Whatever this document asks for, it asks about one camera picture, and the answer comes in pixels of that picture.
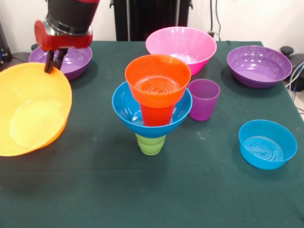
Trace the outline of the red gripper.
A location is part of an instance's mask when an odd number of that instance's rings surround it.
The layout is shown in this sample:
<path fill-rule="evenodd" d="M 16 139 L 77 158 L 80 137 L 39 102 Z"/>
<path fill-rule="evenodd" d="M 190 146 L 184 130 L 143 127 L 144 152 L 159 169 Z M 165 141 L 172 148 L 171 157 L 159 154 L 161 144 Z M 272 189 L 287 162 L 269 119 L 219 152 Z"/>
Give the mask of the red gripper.
<path fill-rule="evenodd" d="M 88 32 L 75 36 L 65 33 L 60 33 L 52 28 L 46 21 L 37 20 L 34 25 L 34 34 L 36 42 L 42 50 L 47 52 L 47 59 L 45 62 L 44 71 L 48 74 L 51 73 L 53 64 L 58 70 L 61 69 L 65 55 L 68 48 L 86 48 L 90 46 L 93 40 L 93 30 L 90 26 Z M 58 51 L 57 57 L 54 60 L 54 54 Z"/>

